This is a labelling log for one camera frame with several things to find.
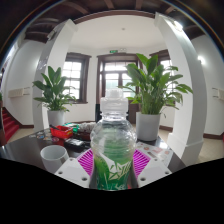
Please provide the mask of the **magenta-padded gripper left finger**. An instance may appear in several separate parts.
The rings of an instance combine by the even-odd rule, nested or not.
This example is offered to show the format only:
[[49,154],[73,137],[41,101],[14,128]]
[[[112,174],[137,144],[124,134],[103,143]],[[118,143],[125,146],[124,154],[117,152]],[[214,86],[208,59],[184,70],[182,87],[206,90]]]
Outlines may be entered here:
[[88,149],[77,158],[70,157],[55,174],[76,185],[88,188],[94,171],[93,151]]

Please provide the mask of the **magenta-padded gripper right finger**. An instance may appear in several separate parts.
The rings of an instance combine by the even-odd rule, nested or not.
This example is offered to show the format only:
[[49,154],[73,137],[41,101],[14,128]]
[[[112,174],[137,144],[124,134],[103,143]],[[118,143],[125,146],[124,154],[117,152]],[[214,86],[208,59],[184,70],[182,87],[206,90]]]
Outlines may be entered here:
[[133,154],[133,169],[138,187],[146,186],[171,174],[161,160],[149,157],[138,149]]

